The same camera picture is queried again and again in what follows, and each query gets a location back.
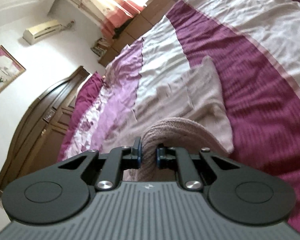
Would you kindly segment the pink knitted cardigan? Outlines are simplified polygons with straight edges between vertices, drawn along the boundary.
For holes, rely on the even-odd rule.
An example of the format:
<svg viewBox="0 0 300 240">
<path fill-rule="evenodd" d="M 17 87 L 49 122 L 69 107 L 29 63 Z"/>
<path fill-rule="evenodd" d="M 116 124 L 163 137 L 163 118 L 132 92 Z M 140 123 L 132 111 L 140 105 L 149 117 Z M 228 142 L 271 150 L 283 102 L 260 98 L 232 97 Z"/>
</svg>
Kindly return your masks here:
<svg viewBox="0 0 300 240">
<path fill-rule="evenodd" d="M 225 157 L 234 150 L 222 85 L 209 56 L 180 77 L 159 86 L 154 95 L 128 110 L 119 121 L 102 150 L 132 145 L 136 137 L 141 137 L 141 167 L 125 170 L 126 181 L 172 178 L 171 172 L 156 167 L 155 149 L 159 144 L 183 147 L 191 153 L 208 147 Z"/>
</svg>

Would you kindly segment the dark wooden headboard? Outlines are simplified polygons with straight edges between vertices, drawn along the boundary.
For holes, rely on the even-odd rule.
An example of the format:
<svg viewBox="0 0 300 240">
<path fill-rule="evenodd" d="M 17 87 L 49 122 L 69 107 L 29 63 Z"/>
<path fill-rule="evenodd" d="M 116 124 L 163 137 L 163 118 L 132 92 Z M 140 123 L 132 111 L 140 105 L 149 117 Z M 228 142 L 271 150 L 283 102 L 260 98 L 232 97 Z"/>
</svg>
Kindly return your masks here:
<svg viewBox="0 0 300 240">
<path fill-rule="evenodd" d="M 15 130 L 0 171 L 0 196 L 15 179 L 56 163 L 75 109 L 77 89 L 88 75 L 78 67 L 30 105 Z"/>
</svg>

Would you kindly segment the stack of books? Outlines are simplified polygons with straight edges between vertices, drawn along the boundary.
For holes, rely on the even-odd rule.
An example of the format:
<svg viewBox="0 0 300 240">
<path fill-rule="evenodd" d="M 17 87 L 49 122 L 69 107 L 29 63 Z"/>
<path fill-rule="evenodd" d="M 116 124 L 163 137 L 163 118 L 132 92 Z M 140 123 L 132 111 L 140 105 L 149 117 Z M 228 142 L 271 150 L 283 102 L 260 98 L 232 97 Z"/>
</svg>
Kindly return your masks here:
<svg viewBox="0 0 300 240">
<path fill-rule="evenodd" d="M 110 43 L 105 38 L 99 38 L 90 48 L 98 57 L 102 57 L 110 47 Z"/>
</svg>

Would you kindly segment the purple floral bedspread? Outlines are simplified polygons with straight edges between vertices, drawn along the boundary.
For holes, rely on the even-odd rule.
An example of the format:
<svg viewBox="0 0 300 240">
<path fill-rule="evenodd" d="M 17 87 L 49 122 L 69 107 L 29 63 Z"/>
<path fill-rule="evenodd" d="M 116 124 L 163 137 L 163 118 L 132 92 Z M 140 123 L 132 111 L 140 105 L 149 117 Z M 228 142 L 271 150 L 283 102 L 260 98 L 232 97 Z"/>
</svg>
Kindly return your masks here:
<svg viewBox="0 0 300 240">
<path fill-rule="evenodd" d="M 300 0 L 179 0 L 78 94 L 58 160 L 143 138 L 216 152 L 288 182 L 300 232 Z"/>
</svg>

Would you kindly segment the orange curtain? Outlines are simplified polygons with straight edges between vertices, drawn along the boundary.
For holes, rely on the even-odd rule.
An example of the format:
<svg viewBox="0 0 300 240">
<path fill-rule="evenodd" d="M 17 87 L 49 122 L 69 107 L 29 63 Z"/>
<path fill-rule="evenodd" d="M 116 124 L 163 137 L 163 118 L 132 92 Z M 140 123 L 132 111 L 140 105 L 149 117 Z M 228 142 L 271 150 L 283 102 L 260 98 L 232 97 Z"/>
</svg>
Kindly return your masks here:
<svg viewBox="0 0 300 240">
<path fill-rule="evenodd" d="M 101 33 L 108 42 L 118 38 L 124 24 L 144 9 L 131 0 L 70 0 L 88 14 L 101 27 Z"/>
</svg>

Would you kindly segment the wooden bedside ledge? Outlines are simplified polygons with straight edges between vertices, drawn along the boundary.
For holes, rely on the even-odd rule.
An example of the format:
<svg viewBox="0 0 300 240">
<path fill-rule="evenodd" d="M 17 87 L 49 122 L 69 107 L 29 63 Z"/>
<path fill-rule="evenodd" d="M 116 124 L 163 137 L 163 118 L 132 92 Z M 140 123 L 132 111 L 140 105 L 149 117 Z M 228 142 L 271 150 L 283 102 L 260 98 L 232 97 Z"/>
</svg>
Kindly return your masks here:
<svg viewBox="0 0 300 240">
<path fill-rule="evenodd" d="M 148 0 L 146 7 L 132 20 L 124 25 L 124 29 L 99 59 L 99 64 L 106 66 L 125 45 L 132 44 L 140 36 L 156 25 L 178 0 Z"/>
</svg>

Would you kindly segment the framed wall portrait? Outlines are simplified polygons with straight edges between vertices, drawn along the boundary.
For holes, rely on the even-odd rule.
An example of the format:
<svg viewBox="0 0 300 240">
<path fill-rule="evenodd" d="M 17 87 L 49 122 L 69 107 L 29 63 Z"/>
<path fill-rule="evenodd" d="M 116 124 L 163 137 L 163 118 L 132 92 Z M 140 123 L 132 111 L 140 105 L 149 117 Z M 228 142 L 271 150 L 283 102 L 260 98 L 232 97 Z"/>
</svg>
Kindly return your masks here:
<svg viewBox="0 0 300 240">
<path fill-rule="evenodd" d="M 6 48 L 0 45 L 0 93 L 25 71 Z"/>
</svg>

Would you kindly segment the white wall air conditioner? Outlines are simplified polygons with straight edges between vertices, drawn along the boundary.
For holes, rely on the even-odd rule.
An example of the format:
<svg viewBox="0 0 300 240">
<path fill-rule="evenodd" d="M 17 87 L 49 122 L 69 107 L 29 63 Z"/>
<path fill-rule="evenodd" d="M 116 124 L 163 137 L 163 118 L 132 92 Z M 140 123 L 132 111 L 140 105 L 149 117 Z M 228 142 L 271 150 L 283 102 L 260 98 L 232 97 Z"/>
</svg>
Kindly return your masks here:
<svg viewBox="0 0 300 240">
<path fill-rule="evenodd" d="M 57 20 L 47 21 L 33 27 L 27 28 L 23 33 L 23 39 L 33 45 L 44 38 L 50 37 L 62 29 L 62 25 Z"/>
</svg>

